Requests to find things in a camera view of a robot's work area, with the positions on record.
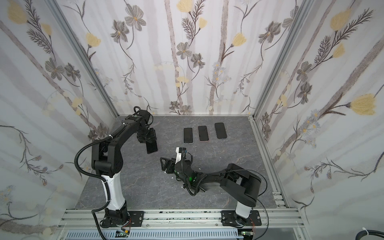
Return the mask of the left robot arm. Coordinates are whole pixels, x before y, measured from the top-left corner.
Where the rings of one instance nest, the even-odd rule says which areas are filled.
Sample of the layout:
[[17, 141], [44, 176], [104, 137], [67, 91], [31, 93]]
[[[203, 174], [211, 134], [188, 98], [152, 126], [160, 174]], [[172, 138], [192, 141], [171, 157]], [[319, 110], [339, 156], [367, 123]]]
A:
[[157, 152], [157, 137], [151, 127], [152, 122], [153, 116], [148, 111], [134, 107], [134, 113], [127, 116], [107, 140], [92, 146], [92, 168], [97, 176], [103, 178], [107, 198], [105, 216], [100, 223], [102, 228], [122, 227], [131, 220], [120, 178], [124, 163], [121, 148], [136, 134], [139, 143], [146, 145], [148, 154]]

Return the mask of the purple-edged black phone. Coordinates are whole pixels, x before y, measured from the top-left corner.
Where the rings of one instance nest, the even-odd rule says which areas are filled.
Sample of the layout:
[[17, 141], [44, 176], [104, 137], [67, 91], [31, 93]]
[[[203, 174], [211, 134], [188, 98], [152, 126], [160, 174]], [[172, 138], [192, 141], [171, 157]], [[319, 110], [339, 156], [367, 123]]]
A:
[[199, 140], [201, 142], [209, 141], [209, 134], [207, 126], [198, 126]]

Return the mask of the black phone case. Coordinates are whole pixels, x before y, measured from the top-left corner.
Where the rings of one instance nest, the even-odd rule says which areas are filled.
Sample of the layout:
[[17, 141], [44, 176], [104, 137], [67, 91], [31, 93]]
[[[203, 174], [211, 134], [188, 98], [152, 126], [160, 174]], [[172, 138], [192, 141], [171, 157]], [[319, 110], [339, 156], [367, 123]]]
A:
[[215, 131], [218, 139], [226, 139], [228, 137], [224, 123], [215, 123]]

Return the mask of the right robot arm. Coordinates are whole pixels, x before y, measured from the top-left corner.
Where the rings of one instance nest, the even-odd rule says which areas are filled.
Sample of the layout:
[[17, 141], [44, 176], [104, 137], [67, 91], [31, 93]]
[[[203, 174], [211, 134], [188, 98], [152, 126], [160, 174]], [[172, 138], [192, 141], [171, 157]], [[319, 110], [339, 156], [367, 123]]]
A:
[[251, 171], [236, 164], [214, 173], [193, 170], [193, 156], [190, 153], [178, 153], [176, 158], [160, 158], [161, 168], [167, 174], [174, 174], [177, 181], [192, 196], [212, 188], [221, 188], [237, 201], [235, 216], [247, 220], [256, 206], [262, 180]]

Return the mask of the small dark phone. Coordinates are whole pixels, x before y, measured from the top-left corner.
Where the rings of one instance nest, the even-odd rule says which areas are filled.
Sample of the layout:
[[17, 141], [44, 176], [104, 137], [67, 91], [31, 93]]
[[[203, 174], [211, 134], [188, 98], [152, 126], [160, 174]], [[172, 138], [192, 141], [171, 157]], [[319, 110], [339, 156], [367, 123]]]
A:
[[147, 154], [152, 154], [158, 151], [157, 141], [146, 142]]

